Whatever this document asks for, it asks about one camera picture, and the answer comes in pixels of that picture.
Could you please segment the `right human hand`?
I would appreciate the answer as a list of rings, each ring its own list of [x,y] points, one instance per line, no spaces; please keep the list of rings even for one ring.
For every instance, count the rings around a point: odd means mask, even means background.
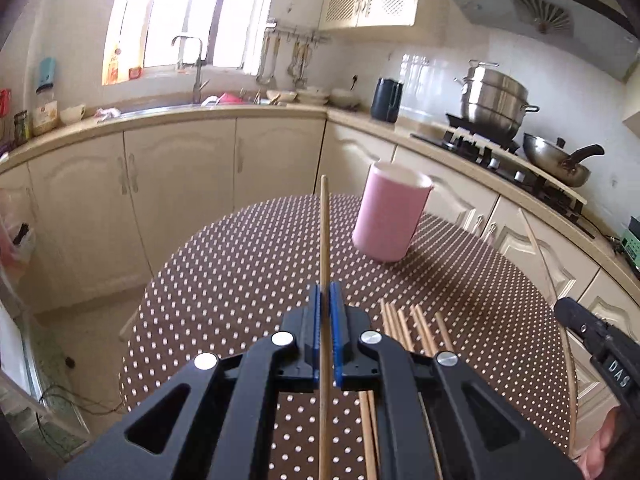
[[[601,428],[593,435],[585,452],[578,458],[577,465],[585,480],[597,479],[604,469],[608,451],[617,440],[616,425],[620,407],[612,408],[605,416]]]

